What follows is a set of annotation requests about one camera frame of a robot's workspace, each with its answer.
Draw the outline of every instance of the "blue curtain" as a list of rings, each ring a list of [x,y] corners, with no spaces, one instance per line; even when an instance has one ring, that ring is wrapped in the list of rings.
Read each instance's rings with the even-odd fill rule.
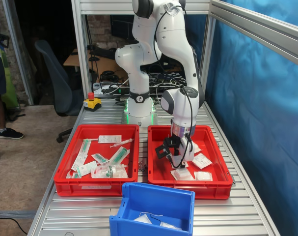
[[[298,26],[298,0],[227,2]],[[207,101],[283,236],[298,236],[298,65],[217,22]]]

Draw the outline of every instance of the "metal table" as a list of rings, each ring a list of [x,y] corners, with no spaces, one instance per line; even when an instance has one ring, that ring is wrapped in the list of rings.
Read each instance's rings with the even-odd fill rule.
[[[94,113],[82,109],[58,165],[79,124],[118,124],[123,110],[124,107],[116,105],[115,100],[102,100],[102,108]],[[170,124],[171,116],[159,105],[157,115],[159,124]],[[279,236],[207,103],[199,109],[197,124],[211,127],[235,184],[228,200],[195,201],[193,235]],[[139,137],[139,161],[142,161],[147,158],[146,128],[140,128]],[[138,181],[146,182],[146,173],[139,173]],[[120,203],[121,198],[117,197],[60,197],[52,177],[28,236],[109,236],[108,217],[118,212]]]

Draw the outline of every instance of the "red plastic bin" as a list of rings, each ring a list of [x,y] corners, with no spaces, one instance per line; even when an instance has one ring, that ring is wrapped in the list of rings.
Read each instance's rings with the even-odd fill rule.
[[[200,170],[192,162],[187,168],[193,172],[211,172],[213,181],[176,181],[170,173],[173,168],[167,158],[158,159],[155,148],[163,144],[165,137],[170,135],[170,125],[152,125],[148,127],[148,182],[166,187],[180,188],[195,192],[196,199],[228,199],[233,179],[224,162],[217,142],[206,125],[197,125],[192,140],[198,144],[204,154],[213,164]]]
[[[134,139],[131,143],[122,145],[130,149],[130,154],[122,162],[128,165],[126,172],[129,178],[92,178],[91,174],[82,176],[82,178],[66,178],[79,153],[83,139],[96,139],[100,135],[121,135],[122,140]],[[111,158],[120,147],[110,148],[110,145],[112,144],[99,144],[97,141],[92,141],[85,164],[94,161],[91,155],[96,153],[107,159]],[[54,176],[57,194],[61,196],[121,196],[124,183],[137,182],[138,155],[138,125],[79,125]]]

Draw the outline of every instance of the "blue plastic bin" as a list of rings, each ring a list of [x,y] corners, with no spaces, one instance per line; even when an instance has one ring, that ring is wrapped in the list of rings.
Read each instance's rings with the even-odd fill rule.
[[[191,236],[193,209],[194,192],[145,183],[125,183],[118,214],[109,217],[110,235]],[[147,214],[152,225],[134,221],[141,212],[163,216]],[[161,227],[159,220],[182,230]]]

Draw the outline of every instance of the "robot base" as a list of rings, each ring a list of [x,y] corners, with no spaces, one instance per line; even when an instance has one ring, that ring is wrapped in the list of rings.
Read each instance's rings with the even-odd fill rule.
[[[122,117],[122,124],[137,124],[140,127],[148,127],[149,125],[158,124],[158,115],[156,112],[146,117],[133,117],[124,113]]]
[[[132,98],[128,98],[122,124],[137,124],[140,127],[158,124],[158,116],[152,98],[149,97],[143,103],[136,103]]]

